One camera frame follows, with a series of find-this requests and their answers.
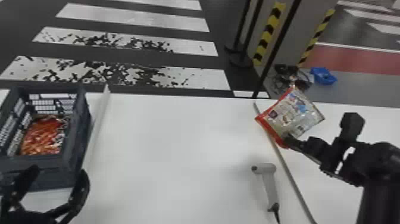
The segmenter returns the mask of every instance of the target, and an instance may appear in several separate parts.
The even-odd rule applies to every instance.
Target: yellow and black striped post
[[[264,32],[262,33],[261,40],[258,43],[257,50],[253,57],[255,66],[260,66],[263,61],[263,56],[267,52],[268,44],[272,40],[272,35],[279,25],[279,18],[282,16],[286,8],[285,3],[275,2],[272,12],[268,18],[267,25],[265,25]]]
[[[329,23],[330,18],[332,18],[333,14],[335,13],[335,10],[328,10],[328,12],[325,15],[324,20],[322,23],[318,26],[317,31],[315,31],[314,37],[310,40],[309,44],[307,45],[307,49],[303,53],[303,56],[301,57],[299,63],[297,64],[297,67],[302,67],[303,63],[307,60],[308,56],[310,55],[311,51],[313,50],[315,43],[317,43],[318,39],[324,32],[324,29]]]

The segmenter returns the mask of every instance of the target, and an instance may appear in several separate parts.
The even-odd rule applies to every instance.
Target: painted floor
[[[221,16],[241,8],[212,0],[3,0],[0,86],[107,83],[117,92],[247,98],[255,70],[230,66],[223,51],[230,27]]]
[[[333,71],[400,75],[400,11],[339,1],[304,64]]]

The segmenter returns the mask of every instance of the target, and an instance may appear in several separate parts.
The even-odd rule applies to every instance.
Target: floor marking
[[[378,10],[378,11],[384,11],[388,13],[392,13],[392,10],[389,10],[383,6],[380,5],[370,5],[370,4],[365,4],[365,3],[359,3],[359,2],[349,2],[349,1],[338,1],[338,5],[343,5],[343,6],[349,6],[349,7],[357,7],[357,8],[365,8],[368,10]]]
[[[353,15],[355,17],[400,23],[400,17],[395,16],[395,15],[384,15],[384,14],[368,13],[368,12],[358,11],[358,10],[345,10],[345,11],[350,13],[351,15]]]
[[[201,11],[200,2],[197,0],[109,0],[120,2],[133,2],[147,5],[158,5],[173,8],[183,8],[185,10]]]
[[[382,33],[400,35],[400,27],[398,26],[390,26],[390,25],[376,24],[376,23],[367,23],[367,24]]]
[[[387,52],[387,53],[397,53],[399,54],[399,50],[392,50],[392,49],[382,49],[382,48],[369,48],[366,46],[353,46],[353,45],[345,45],[339,43],[324,43],[324,42],[317,42],[317,45],[321,46],[333,46],[336,48],[351,48],[351,49],[359,49],[359,50],[366,50],[366,51],[377,51],[377,52]]]
[[[233,91],[233,94],[236,97],[251,97],[253,95],[253,92],[252,91],[236,91],[235,90],[235,91]],[[263,92],[263,91],[260,91],[257,96],[257,98],[269,98],[269,97],[270,96],[268,95],[268,93]]]
[[[0,79],[230,90],[223,70],[30,56],[15,58]]]
[[[74,3],[68,3],[57,14],[57,17],[169,29],[194,30],[199,32],[210,31],[204,18],[148,13],[134,10],[120,10],[116,8]]]
[[[45,27],[33,42],[218,56],[213,42]]]

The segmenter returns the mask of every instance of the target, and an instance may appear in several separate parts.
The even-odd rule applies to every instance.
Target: table surface
[[[258,101],[260,110],[270,104]],[[357,112],[365,119],[365,126],[358,137],[361,142],[387,141],[400,147],[398,124],[400,109],[387,107],[367,107],[343,104],[317,103],[316,106],[326,119],[300,137],[322,138],[328,143],[340,133],[339,123],[345,112]],[[350,186],[320,172],[318,165],[304,155],[292,150],[280,150],[297,188],[317,223],[355,223],[360,204],[362,188]]]
[[[100,96],[87,94],[91,110]],[[252,104],[111,94],[88,167],[92,189],[72,223],[275,223],[251,172],[259,162],[277,166],[282,223],[310,223]],[[44,211],[69,192],[35,192],[23,203]]]

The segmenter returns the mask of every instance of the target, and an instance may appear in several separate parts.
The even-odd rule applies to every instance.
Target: blue object
[[[314,75],[315,81],[322,85],[332,85],[338,80],[325,67],[311,67],[310,73]]]

